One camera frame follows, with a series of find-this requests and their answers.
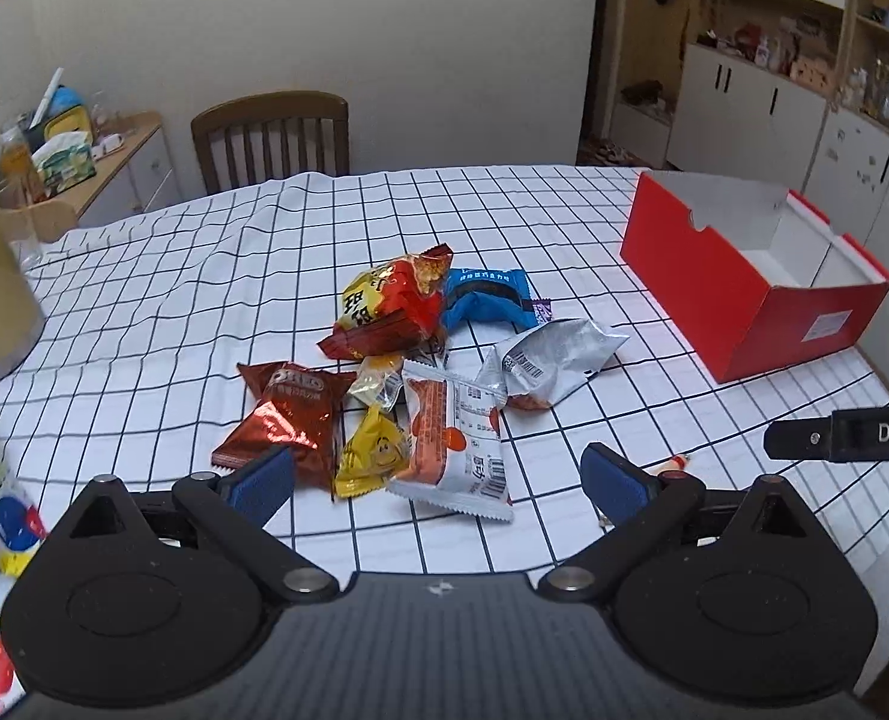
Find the gray ribbed surface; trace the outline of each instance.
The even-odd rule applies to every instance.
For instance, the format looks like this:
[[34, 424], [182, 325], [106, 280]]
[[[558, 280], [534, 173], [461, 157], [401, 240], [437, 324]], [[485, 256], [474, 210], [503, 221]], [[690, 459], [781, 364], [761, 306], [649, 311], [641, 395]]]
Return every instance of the gray ribbed surface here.
[[334, 603], [285, 614], [244, 669], [169, 707], [99, 712], [33, 696], [7, 715], [10, 720], [736, 716], [871, 717], [845, 696], [775, 710], [716, 706], [680, 693], [629, 659], [594, 610], [544, 601], [523, 574], [364, 574]]

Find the cabinet handle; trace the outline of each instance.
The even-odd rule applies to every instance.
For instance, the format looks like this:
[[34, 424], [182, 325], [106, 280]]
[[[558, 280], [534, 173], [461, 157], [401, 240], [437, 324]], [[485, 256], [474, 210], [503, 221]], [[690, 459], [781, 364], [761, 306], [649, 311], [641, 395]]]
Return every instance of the cabinet handle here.
[[878, 181], [879, 184], [884, 183], [884, 179], [888, 177], [888, 167], [889, 167], [889, 152], [888, 152], [888, 160], [884, 163], [884, 170], [881, 172], [881, 180]]

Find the triangular cutout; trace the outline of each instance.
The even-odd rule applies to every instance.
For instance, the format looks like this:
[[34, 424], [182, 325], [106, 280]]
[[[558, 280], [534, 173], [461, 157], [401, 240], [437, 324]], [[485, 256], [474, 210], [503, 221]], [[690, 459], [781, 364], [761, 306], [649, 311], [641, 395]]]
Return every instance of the triangular cutout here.
[[769, 495], [765, 499], [761, 514], [758, 514], [758, 521], [755, 522], [755, 531], [769, 533], [772, 536], [791, 536], [791, 538], [807, 536], [780, 495]]
[[114, 501], [109, 496], [101, 495], [81, 514], [71, 531], [71, 538], [110, 536], [112, 533], [124, 533], [124, 520]]

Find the orange and white snack package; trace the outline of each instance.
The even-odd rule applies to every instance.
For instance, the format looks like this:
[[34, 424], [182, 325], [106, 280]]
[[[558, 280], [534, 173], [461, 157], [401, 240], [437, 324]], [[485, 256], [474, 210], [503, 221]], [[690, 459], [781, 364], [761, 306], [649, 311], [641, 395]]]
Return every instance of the orange and white snack package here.
[[405, 360], [411, 462], [388, 490], [464, 514], [510, 522], [498, 398], [439, 368]]

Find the barcode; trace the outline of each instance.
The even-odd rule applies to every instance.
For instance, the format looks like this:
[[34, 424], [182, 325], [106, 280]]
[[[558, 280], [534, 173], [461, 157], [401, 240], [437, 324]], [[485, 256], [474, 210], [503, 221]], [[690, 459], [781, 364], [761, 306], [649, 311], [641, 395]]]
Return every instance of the barcode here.
[[500, 498], [508, 486], [508, 480], [504, 475], [504, 461], [501, 458], [487, 459], [487, 475], [490, 478], [481, 488], [481, 495]]
[[544, 371], [525, 357], [523, 352], [508, 352], [505, 360], [511, 360], [515, 365], [520, 365], [524, 372], [534, 379], [540, 379], [544, 375]]

